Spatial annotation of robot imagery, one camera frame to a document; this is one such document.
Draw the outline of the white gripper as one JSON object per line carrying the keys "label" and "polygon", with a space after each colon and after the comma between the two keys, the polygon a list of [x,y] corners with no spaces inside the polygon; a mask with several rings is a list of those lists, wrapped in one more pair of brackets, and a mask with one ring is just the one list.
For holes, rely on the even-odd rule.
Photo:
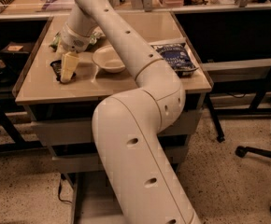
{"label": "white gripper", "polygon": [[73,30],[67,23],[61,30],[61,43],[58,45],[55,56],[62,57],[61,82],[68,83],[78,66],[77,52],[83,52],[90,44],[92,27],[81,25]]}

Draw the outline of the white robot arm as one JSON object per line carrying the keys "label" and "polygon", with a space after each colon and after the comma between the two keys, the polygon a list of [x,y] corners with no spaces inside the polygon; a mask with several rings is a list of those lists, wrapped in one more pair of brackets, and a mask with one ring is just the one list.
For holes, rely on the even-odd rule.
{"label": "white robot arm", "polygon": [[100,28],[137,85],[103,100],[92,121],[98,154],[127,223],[202,224],[157,138],[182,113],[183,84],[109,1],[75,0],[61,31],[61,81],[71,80],[79,54]]}

